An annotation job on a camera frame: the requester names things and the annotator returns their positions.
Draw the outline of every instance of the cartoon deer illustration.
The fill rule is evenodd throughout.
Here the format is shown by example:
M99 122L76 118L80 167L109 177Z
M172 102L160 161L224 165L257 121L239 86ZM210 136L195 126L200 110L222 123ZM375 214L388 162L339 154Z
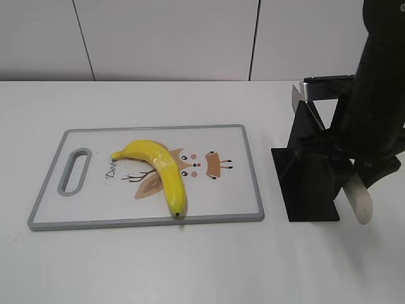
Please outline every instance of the cartoon deer illustration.
M201 166L200 163L188 163L186 162L188 160L188 157L186 155L181 155L182 151L184 148L180 149L174 149L170 151L171 156L174 158L174 160L177 163L178 169L183 175L183 177L186 177L189 175L185 169L189 167L194 167L198 168ZM197 158L196 154L191 154L190 158L192 160L195 160ZM218 153L211 151L209 152L206 156L206 161L207 161L207 172L206 175L212 179L217 179L221 176L221 168L225 169L232 169L232 166L221 166L222 163L230 163L232 162L231 160L224 160L220 161L220 157ZM128 181L128 182L142 182L142 184L139 186L137 193L135 194L135 199L141 199L141 198L146 198L148 196L154 195L158 192L160 192L163 189L163 185L161 182L161 179L159 175L156 173L155 169L152 169L148 172L139 172L142 174L141 176L132 176L132 175L127 175L126 178L123 178L122 180ZM197 177L197 172L193 171L191 172L191 177Z

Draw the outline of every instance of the deer ear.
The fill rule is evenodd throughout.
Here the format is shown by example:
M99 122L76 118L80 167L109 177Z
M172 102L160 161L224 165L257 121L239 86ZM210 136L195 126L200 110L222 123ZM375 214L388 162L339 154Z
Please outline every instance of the deer ear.
M139 186L137 193L135 194L135 199L147 198L148 196L154 195L163 189L162 181L158 174L153 174L145 179Z

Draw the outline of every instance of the white wall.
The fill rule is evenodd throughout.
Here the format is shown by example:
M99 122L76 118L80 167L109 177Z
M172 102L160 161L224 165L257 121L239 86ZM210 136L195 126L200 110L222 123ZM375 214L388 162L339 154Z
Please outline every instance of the white wall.
M75 0L96 80L247 80L259 0ZM261 0L252 80L354 73L363 0ZM0 80L92 80L72 0L0 1Z
M0 1L0 80L92 80L70 0Z
M251 80L355 73L363 0L261 0Z
M258 0L75 0L96 80L247 80Z

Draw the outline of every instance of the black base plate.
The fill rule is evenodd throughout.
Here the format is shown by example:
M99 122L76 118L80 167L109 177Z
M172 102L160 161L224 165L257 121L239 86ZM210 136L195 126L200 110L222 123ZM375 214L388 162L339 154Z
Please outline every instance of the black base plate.
M271 149L278 180L290 222L337 222L340 220L333 200L321 191L305 192L302 170L294 152L288 148Z

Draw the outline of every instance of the deer antler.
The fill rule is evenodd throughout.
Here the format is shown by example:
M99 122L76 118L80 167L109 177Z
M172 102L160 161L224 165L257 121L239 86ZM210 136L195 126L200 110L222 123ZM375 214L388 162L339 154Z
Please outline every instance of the deer antler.
M145 177L147 177L152 172L156 172L156 169L152 169L151 171L148 171L148 172L140 172L141 174L143 174L142 176L127 175L127 177L125 177L121 180L129 181L129 182L140 182L140 181L143 181L145 179Z

